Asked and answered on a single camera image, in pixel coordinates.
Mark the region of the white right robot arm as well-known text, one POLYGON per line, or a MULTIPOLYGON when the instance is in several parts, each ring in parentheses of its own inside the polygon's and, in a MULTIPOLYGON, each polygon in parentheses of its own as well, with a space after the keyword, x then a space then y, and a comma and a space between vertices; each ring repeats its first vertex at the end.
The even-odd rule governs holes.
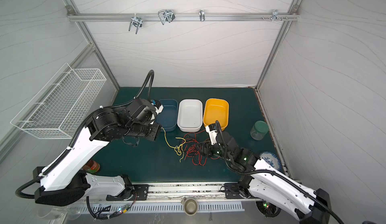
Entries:
POLYGON ((285 211, 301 224, 327 224, 332 217, 330 197, 322 189, 313 190, 290 179, 252 151, 240 148, 233 138, 227 144, 205 142, 206 157, 218 157, 227 168, 240 175, 237 183, 227 183, 227 198, 259 199, 258 207, 274 216, 285 211))

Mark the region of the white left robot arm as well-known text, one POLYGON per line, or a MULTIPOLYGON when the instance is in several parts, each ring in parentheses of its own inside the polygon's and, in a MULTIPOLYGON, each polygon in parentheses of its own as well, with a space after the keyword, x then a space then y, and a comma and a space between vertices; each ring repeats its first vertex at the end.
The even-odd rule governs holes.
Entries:
POLYGON ((160 101, 142 98, 95 110, 83 120, 60 156, 46 167, 37 167, 34 178, 17 188, 15 195, 56 207, 94 195, 104 195, 107 201, 133 198, 135 187, 127 175, 97 177, 83 167, 114 140, 128 136, 155 141, 161 130, 156 119, 162 111, 160 101))

